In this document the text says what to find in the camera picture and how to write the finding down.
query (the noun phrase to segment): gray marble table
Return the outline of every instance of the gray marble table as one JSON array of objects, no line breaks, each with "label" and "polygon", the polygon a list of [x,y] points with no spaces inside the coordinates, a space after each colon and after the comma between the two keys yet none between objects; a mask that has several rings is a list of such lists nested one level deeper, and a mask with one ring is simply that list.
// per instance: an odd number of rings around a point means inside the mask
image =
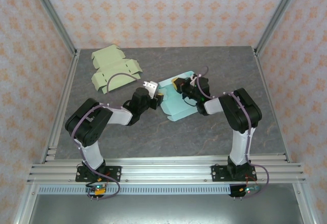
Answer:
[{"label": "gray marble table", "polygon": [[[94,51],[81,51],[64,123],[88,98],[122,105],[142,85],[141,81],[129,83],[109,95],[97,92],[91,82],[96,72],[91,61]],[[139,62],[143,69],[141,80],[160,82],[186,71],[199,72],[207,65],[209,73],[206,77],[212,95],[245,88],[263,114],[253,136],[251,153],[285,152],[251,47],[136,48],[123,51],[126,58]],[[223,113],[207,117],[193,114],[171,122],[159,108],[144,112],[133,126],[107,126],[100,137],[99,147],[105,158],[222,155],[229,154],[231,142],[232,130]],[[63,124],[56,159],[79,158]]]}]

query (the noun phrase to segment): yellow component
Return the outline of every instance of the yellow component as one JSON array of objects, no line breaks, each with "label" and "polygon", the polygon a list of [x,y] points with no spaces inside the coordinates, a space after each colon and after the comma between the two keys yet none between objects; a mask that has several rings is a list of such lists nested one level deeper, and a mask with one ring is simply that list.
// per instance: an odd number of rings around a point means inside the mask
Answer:
[{"label": "yellow component", "polygon": [[106,189],[105,188],[101,188],[101,189],[97,189],[96,191],[95,191],[95,195],[97,196],[97,195],[102,195],[102,194],[104,194],[106,192]]},{"label": "yellow component", "polygon": [[177,78],[178,78],[178,77],[172,79],[172,83],[173,83],[173,86],[174,86],[174,89],[175,89],[175,90],[177,90],[177,87],[176,87],[176,84],[174,83],[174,81],[176,81]]}]

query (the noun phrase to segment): wallpaper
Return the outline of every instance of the wallpaper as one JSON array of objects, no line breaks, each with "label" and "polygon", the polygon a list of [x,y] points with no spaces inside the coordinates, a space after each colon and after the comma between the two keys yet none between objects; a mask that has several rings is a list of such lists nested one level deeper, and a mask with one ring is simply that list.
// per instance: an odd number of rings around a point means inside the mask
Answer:
[{"label": "wallpaper", "polygon": [[0,0],[1,223],[13,223],[41,158],[70,60],[39,0]]},{"label": "wallpaper", "polygon": [[327,220],[327,0],[294,0],[260,61],[292,160]]},{"label": "wallpaper", "polygon": [[51,0],[75,47],[253,46],[281,0]]}]

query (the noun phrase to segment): metal floor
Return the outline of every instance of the metal floor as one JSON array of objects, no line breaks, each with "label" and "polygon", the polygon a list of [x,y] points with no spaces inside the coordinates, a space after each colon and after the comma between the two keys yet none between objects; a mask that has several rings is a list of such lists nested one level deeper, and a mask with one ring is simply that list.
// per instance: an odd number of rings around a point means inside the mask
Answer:
[{"label": "metal floor", "polygon": [[[96,72],[91,54],[81,50],[65,111],[64,123],[88,98],[122,105],[141,82],[127,84],[109,95],[97,92],[91,82]],[[126,58],[136,59],[141,80],[162,81],[186,71],[199,72],[208,65],[212,95],[244,87],[260,107],[263,119],[256,129],[251,154],[285,152],[268,97],[251,47],[191,47],[123,49]],[[75,145],[62,125],[56,159],[79,159]],[[105,158],[157,156],[227,155],[231,151],[232,129],[223,113],[204,117],[193,114],[171,122],[161,108],[149,109],[133,126],[107,126],[99,140]]]},{"label": "metal floor", "polygon": [[254,198],[228,195],[39,195],[30,224],[301,224],[292,184],[274,184]]}]

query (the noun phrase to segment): wire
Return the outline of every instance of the wire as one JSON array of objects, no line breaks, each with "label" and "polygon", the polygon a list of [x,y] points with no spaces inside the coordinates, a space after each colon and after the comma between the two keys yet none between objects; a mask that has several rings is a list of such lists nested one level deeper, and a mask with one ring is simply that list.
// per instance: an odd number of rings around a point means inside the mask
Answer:
[{"label": "wire", "polygon": [[137,78],[136,78],[136,77],[133,77],[132,75],[129,75],[129,74],[127,74],[127,73],[123,73],[123,72],[116,73],[116,74],[112,75],[112,76],[109,78],[108,82],[107,82],[107,93],[108,93],[108,94],[109,94],[109,83],[111,82],[111,80],[112,80],[114,77],[116,77],[116,76],[120,76],[120,75],[125,75],[125,76],[128,76],[128,77],[131,77],[131,78],[133,78],[134,80],[137,81]]},{"label": "wire", "polygon": [[[108,171],[108,173],[106,173],[106,176],[110,175],[110,171]],[[107,184],[109,183],[109,180],[107,179]]]},{"label": "wire", "polygon": [[123,104],[123,106],[127,105],[131,100],[126,100]]},{"label": "wire", "polygon": [[[214,97],[211,97],[211,96],[206,95],[206,94],[203,92],[203,90],[202,90],[202,88],[201,88],[201,86],[200,86],[200,83],[199,83],[199,78],[197,78],[197,85],[198,85],[198,88],[199,88],[201,94],[203,94],[203,95],[204,95],[205,97],[207,97],[208,99],[213,99],[213,98],[214,98]],[[248,154],[249,154],[250,140],[251,140],[251,137],[250,137],[250,136],[251,136],[251,120],[250,120],[250,117],[249,117],[248,113],[246,112],[245,108],[243,107],[242,103],[238,100],[238,98],[237,98],[233,93],[229,93],[229,95],[232,96],[232,97],[235,99],[235,101],[238,103],[239,107],[241,108],[242,112],[244,113],[244,115],[245,115],[245,117],[246,117],[246,119],[247,119],[247,122],[248,122],[248,124],[249,124],[248,135],[247,135],[247,143],[246,143],[246,149],[245,149],[245,160],[246,160],[246,162],[247,162],[250,166],[255,166],[255,167],[262,168],[262,169],[266,172],[266,174],[267,174],[267,182],[266,182],[266,184],[263,186],[263,188],[262,188],[259,192],[256,192],[255,194],[252,194],[252,195],[250,195],[250,196],[245,196],[245,197],[243,197],[243,198],[250,198],[250,197],[253,197],[253,196],[255,196],[255,195],[258,195],[259,193],[263,192],[263,191],[267,188],[267,186],[268,186],[268,184],[269,184],[269,172],[268,172],[268,170],[267,170],[264,166],[259,165],[259,164],[252,164],[252,163],[250,162],[250,160],[249,160],[249,158],[248,158]]]},{"label": "wire", "polygon": [[201,72],[201,76],[202,77],[204,77],[208,73],[208,71],[209,71],[209,67],[207,65],[203,66],[202,69],[203,68],[206,68],[206,71],[204,73]]},{"label": "wire", "polygon": [[94,186],[91,186],[92,184],[94,184],[94,183],[99,183],[98,181],[95,181],[95,182],[90,182],[90,183],[87,183],[85,186],[86,187],[94,187]]},{"label": "wire", "polygon": [[[137,80],[137,78],[135,78],[135,77],[133,77],[132,75],[129,75],[129,74],[127,74],[127,73],[116,73],[116,74],[114,74],[114,75],[112,75],[110,78],[109,78],[109,80],[108,80],[108,82],[107,82],[107,93],[109,94],[109,84],[110,84],[110,82],[111,82],[111,80],[114,78],[114,77],[116,77],[116,76],[118,76],[118,75],[125,75],[125,76],[128,76],[128,77],[131,77],[131,78],[133,78],[133,79],[135,79],[135,80]],[[105,106],[104,104],[99,104],[99,105],[96,105],[95,107],[92,107],[82,118],[81,118],[81,120],[76,124],[76,126],[75,126],[75,128],[73,129],[73,132],[72,132],[72,135],[71,135],[71,139],[72,139],[72,141],[74,142],[74,144],[78,147],[78,150],[80,151],[80,154],[81,154],[81,156],[82,156],[82,159],[83,159],[83,161],[84,161],[84,164],[89,168],[89,170],[91,170],[94,174],[97,174],[97,175],[99,175],[99,176],[101,176],[102,178],[106,178],[106,179],[108,179],[108,180],[110,180],[110,181],[113,181],[113,182],[115,182],[116,184],[117,184],[117,186],[118,186],[118,189],[117,189],[117,191],[115,192],[115,193],[113,193],[113,194],[111,194],[111,195],[106,195],[106,196],[103,196],[103,197],[101,197],[100,199],[107,199],[107,198],[111,198],[111,197],[114,197],[114,196],[116,196],[119,192],[120,192],[120,190],[121,190],[121,186],[120,186],[120,184],[119,184],[119,182],[118,181],[116,181],[114,178],[112,178],[112,177],[109,177],[109,176],[107,176],[107,175],[104,175],[104,174],[101,174],[101,173],[99,173],[99,172],[97,172],[96,170],[94,170],[91,166],[90,166],[90,164],[88,163],[88,161],[86,160],[86,158],[85,158],[85,155],[84,155],[84,153],[83,153],[83,150],[82,150],[82,144],[80,143],[80,142],[77,142],[77,141],[75,141],[75,133],[76,133],[76,131],[77,131],[77,129],[79,128],[79,126],[81,126],[81,124],[83,123],[83,121],[88,117],[88,115],[90,115],[93,111],[95,111],[96,109],[98,109],[98,108],[100,108],[100,107],[104,107],[104,108],[109,108],[109,104],[108,104],[108,106]],[[91,195],[90,195],[90,191],[87,193],[87,196],[89,197],[89,198],[93,198]]]},{"label": "wire", "polygon": [[198,77],[196,78],[196,84],[198,85],[198,88],[199,88],[201,94],[202,94],[204,97],[208,98],[208,99],[214,99],[215,97],[213,97],[213,96],[211,97],[211,96],[206,95],[206,94],[204,93],[204,91],[202,90],[202,88],[201,88],[201,86],[200,86],[200,82],[199,82],[199,78],[200,78],[201,76],[202,76],[202,75],[199,74]]},{"label": "wire", "polygon": [[250,198],[250,197],[253,197],[253,196],[256,196],[260,193],[262,193],[268,186],[269,184],[269,172],[268,170],[262,166],[262,165],[259,165],[259,164],[252,164],[248,158],[248,154],[249,154],[249,148],[250,148],[250,140],[251,140],[251,120],[250,120],[250,117],[249,117],[249,114],[246,112],[245,108],[243,107],[242,103],[238,100],[238,98],[233,94],[233,93],[229,93],[230,96],[232,96],[235,101],[238,103],[239,107],[241,108],[241,110],[243,111],[246,119],[247,119],[247,122],[249,124],[249,129],[248,129],[248,134],[247,134],[247,143],[246,143],[246,149],[245,149],[245,160],[246,162],[250,165],[250,166],[255,166],[255,167],[260,167],[262,168],[266,174],[267,174],[267,182],[266,184],[263,186],[263,188],[261,188],[261,190],[259,192],[256,192],[250,196],[244,196],[243,198]]},{"label": "wire", "polygon": [[193,107],[195,107],[196,105],[192,105],[192,104],[189,104],[188,102],[186,102],[186,100],[185,99],[183,99],[183,101],[187,104],[187,105],[190,105],[190,106],[193,106]]},{"label": "wire", "polygon": [[249,177],[247,176],[247,174],[245,175],[245,178],[246,178],[246,186],[245,187],[247,187],[247,185],[249,183]]},{"label": "wire", "polygon": [[248,177],[249,179],[253,180],[255,182],[255,184],[258,185],[258,183],[256,182],[256,180],[252,176],[246,176],[246,177]]}]

